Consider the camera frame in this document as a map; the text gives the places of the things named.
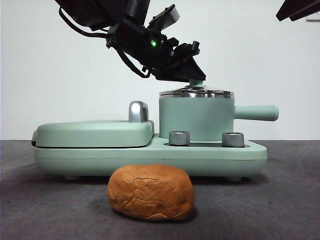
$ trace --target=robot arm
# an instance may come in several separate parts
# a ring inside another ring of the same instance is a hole
[[[295,21],[320,11],[320,0],[285,0],[276,17]]]
[[[114,48],[123,62],[142,78],[150,74],[157,80],[189,82],[204,81],[206,75],[196,64],[193,56],[198,55],[199,42],[183,43],[172,37],[167,38],[161,31],[179,19],[175,5],[167,7],[154,16],[148,27],[144,26],[150,0],[55,0],[59,14],[75,31],[86,36],[106,39],[106,46]],[[62,12],[64,9],[79,25],[92,31],[89,33],[76,27]],[[138,60],[143,66],[138,70],[127,55]]]

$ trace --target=mint green appliance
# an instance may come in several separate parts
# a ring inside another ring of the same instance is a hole
[[[233,121],[275,121],[276,107],[235,107],[232,92],[205,86],[162,92],[159,104],[160,134],[155,133],[148,106],[141,101],[129,105],[128,120],[41,125],[32,137],[35,162],[67,180],[110,176],[129,164],[166,164],[190,176],[231,181],[262,171],[267,149],[234,133]]]

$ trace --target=bread roll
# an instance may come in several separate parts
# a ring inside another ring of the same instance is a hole
[[[189,176],[180,168],[127,165],[110,177],[107,197],[114,209],[127,216],[181,221],[190,215],[195,193]]]

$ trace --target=black cable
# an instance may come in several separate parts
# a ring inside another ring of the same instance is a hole
[[[86,32],[83,31],[82,29],[78,28],[77,26],[75,26],[67,17],[66,15],[64,15],[64,13],[62,12],[61,7],[59,8],[59,15],[60,17],[65,21],[66,24],[68,24],[68,26],[70,28],[72,28],[73,30],[75,30],[76,32],[78,32],[79,34],[89,37],[89,38],[102,38],[102,39],[107,39],[109,37],[108,34],[106,33],[90,33],[90,32]]]
[[[141,78],[147,79],[150,77],[151,71],[150,69],[148,69],[148,73],[146,75],[144,75],[134,64],[132,61],[130,61],[130,59],[127,57],[127,55],[120,49],[116,48],[115,49],[116,52],[119,54],[120,58],[122,59],[122,61],[124,62],[125,65],[127,65],[127,67],[129,67],[131,69],[132,72],[134,72],[135,74],[139,75]]]

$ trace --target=white backdrop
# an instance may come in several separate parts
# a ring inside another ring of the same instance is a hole
[[[235,92],[237,105],[277,105],[276,122],[236,120],[251,140],[320,139],[320,23],[275,14],[283,0],[152,0],[146,23],[175,3],[166,29],[200,42],[206,84]],[[103,39],[70,29],[53,0],[1,1],[1,139],[29,140],[45,123],[127,119],[130,101],[149,105],[159,130],[158,94],[183,83],[140,79]]]

